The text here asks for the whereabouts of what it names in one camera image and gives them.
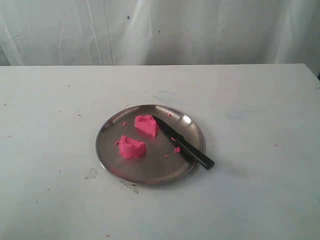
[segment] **metal plate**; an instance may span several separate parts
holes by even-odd
[[[122,110],[102,126],[95,144],[101,165],[110,174],[131,184],[167,183],[190,172],[197,161],[188,155],[174,154],[173,141],[161,129],[156,137],[152,137],[135,128],[135,118],[138,115],[155,115],[161,118],[202,151],[202,133],[187,115],[168,106],[140,105]],[[145,142],[146,153],[138,158],[121,157],[118,146],[115,146],[121,135]]]

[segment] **pink play dough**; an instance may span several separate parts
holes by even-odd
[[[174,149],[174,153],[175,154],[180,153],[180,147],[179,146]]]
[[[136,116],[134,126],[153,137],[155,137],[159,131],[159,125],[151,115]]]
[[[147,147],[144,142],[134,140],[125,135],[121,136],[119,149],[120,155],[125,159],[138,158],[147,151]]]

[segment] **knife blade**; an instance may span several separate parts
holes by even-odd
[[[189,142],[187,142],[184,136],[176,132],[167,123],[165,123],[163,120],[161,120],[155,115],[153,115],[153,118],[158,123],[159,128],[163,131],[163,133],[168,138],[171,138],[171,137],[175,138],[175,143],[179,147],[181,147],[185,153],[194,157],[205,169],[209,170],[215,165],[214,161],[212,161],[209,157],[207,157],[205,154],[203,154],[201,151],[199,151],[194,146],[192,146]]]

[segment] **plate rim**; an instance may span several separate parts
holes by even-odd
[[[183,174],[181,174],[181,175],[179,175],[179,176],[177,176],[177,177],[175,177],[175,178],[172,178],[172,179],[170,179],[170,180],[167,180],[167,181],[155,182],[155,183],[132,182],[132,181],[129,181],[129,180],[125,180],[125,179],[123,179],[123,178],[115,175],[114,173],[110,172],[110,171],[104,166],[104,164],[102,163],[101,158],[100,158],[100,156],[99,156],[99,151],[98,151],[98,139],[99,139],[99,136],[101,135],[102,128],[104,127],[104,125],[105,125],[110,119],[112,119],[115,115],[117,115],[117,114],[119,114],[119,113],[121,113],[121,112],[123,112],[123,111],[125,111],[125,110],[132,109],[132,108],[137,108],[137,107],[144,107],[144,106],[154,106],[154,107],[159,106],[159,107],[165,107],[165,108],[168,108],[168,109],[172,109],[172,110],[174,110],[174,111],[177,111],[177,112],[179,112],[179,113],[187,116],[188,118],[190,118],[190,119],[193,121],[194,125],[196,126],[197,130],[198,130],[199,133],[200,133],[200,149],[199,149],[199,150],[200,150],[201,152],[203,152],[203,150],[204,150],[204,135],[203,135],[200,127],[197,125],[197,123],[196,123],[191,117],[189,117],[189,116],[188,116],[187,114],[185,114],[184,112],[182,112],[182,111],[180,111],[180,110],[178,110],[178,109],[176,109],[176,108],[170,107],[170,106],[159,105],[159,104],[140,104],[140,105],[135,105],[135,106],[131,106],[131,107],[122,109],[121,111],[118,111],[117,113],[113,114],[111,117],[109,117],[109,119],[108,119],[107,121],[104,122],[104,124],[102,125],[102,127],[99,129],[99,132],[98,132],[98,134],[97,134],[97,136],[96,136],[96,138],[95,138],[95,153],[96,153],[96,155],[97,155],[97,157],[98,157],[98,160],[99,160],[100,165],[101,165],[109,174],[111,174],[113,177],[119,179],[119,180],[122,181],[122,182],[131,184],[131,185],[134,185],[134,186],[135,186],[135,185],[142,185],[142,186],[143,186],[143,185],[144,185],[144,186],[161,185],[161,184],[170,183],[170,182],[172,182],[172,181],[176,181],[176,180],[178,180],[178,179],[182,179],[183,177],[185,177],[188,173],[190,173],[190,172],[195,168],[195,166],[196,166],[197,163],[198,163],[196,160],[194,161],[194,164],[193,164],[187,171],[185,171]]]

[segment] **white curtain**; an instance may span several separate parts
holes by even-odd
[[[305,63],[318,75],[320,0],[0,0],[0,49],[10,65]]]

